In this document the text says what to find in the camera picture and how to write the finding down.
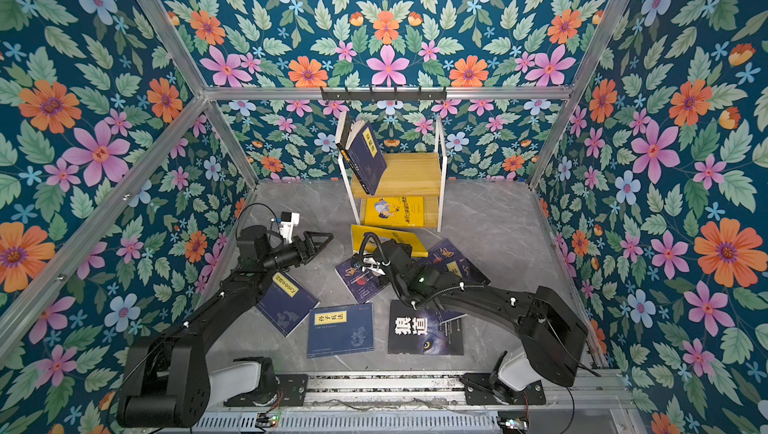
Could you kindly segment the yellow cartoon cover book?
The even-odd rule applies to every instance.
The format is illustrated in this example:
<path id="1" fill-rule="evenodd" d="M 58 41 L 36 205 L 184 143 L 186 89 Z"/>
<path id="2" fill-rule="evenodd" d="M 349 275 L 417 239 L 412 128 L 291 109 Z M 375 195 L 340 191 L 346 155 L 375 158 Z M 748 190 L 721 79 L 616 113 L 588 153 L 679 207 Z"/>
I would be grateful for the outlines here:
<path id="1" fill-rule="evenodd" d="M 412 257 L 426 258 L 428 256 L 426 247 L 414 233 L 364 225 L 351 226 L 352 245 L 355 252 L 360 250 L 363 237 L 368 232 L 376 234 L 382 243 L 394 240 L 399 244 L 410 246 Z"/>

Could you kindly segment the navy book yellow label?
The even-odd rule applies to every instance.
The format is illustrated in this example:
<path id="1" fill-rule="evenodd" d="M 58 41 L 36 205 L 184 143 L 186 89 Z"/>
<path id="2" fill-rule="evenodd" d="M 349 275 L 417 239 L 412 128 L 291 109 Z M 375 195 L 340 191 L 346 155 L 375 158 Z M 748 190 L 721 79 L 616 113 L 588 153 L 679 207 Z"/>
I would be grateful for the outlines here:
<path id="1" fill-rule="evenodd" d="M 374 195 L 387 169 L 387 163 L 369 123 L 358 121 L 352 125 L 345 152 L 365 193 Z"/>

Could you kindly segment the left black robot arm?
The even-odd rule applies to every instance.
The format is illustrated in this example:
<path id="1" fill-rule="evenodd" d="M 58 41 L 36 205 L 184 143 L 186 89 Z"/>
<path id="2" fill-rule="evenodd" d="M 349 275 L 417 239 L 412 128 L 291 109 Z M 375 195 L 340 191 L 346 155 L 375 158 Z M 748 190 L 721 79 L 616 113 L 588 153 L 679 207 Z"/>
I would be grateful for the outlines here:
<path id="1" fill-rule="evenodd" d="M 191 428 L 213 400 L 206 355 L 225 331 L 255 307 L 273 277 L 311 262 L 334 235 L 307 231 L 286 241 L 263 225 L 236 237 L 238 263 L 217 293 L 186 320 L 142 337 L 129 348 L 115 394 L 116 420 L 124 428 Z"/>

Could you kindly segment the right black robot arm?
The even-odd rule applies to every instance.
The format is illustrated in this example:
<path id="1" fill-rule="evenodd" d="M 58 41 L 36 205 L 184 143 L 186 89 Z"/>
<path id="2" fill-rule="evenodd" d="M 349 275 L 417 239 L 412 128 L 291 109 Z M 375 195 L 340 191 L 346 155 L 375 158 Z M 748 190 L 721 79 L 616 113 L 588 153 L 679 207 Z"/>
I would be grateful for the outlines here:
<path id="1" fill-rule="evenodd" d="M 411 248 L 394 240 L 381 241 L 368 232 L 352 257 L 355 267 L 375 267 L 393 287 L 399 301 L 414 311 L 439 309 L 465 313 L 517 336 L 518 353 L 503 353 L 485 385 L 474 390 L 512 403 L 542 380 L 570 389 L 581 362 L 589 329 L 553 289 L 534 292 L 505 290 L 441 273 L 411 257 Z"/>

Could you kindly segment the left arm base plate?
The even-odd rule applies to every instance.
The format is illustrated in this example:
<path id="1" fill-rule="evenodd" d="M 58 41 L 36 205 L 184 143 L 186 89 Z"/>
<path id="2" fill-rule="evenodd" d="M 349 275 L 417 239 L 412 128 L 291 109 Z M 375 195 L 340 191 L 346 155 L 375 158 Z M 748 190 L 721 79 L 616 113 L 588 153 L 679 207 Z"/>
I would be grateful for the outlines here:
<path id="1" fill-rule="evenodd" d="M 306 374 L 266 374 L 257 387 L 224 402 L 226 407 L 303 406 L 309 376 Z"/>

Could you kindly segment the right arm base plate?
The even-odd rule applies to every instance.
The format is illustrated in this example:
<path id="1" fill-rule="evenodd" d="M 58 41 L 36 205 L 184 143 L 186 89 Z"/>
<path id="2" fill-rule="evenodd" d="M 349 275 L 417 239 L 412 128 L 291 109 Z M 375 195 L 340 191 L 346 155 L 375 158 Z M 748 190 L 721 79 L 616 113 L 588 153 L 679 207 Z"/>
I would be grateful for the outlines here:
<path id="1" fill-rule="evenodd" d="M 524 390 L 516 391 L 500 381 L 491 381 L 490 373 L 464 373 L 459 377 L 464 386 L 467 405 L 515 405 L 540 406 L 546 403 L 543 385 L 540 381 L 529 384 Z"/>

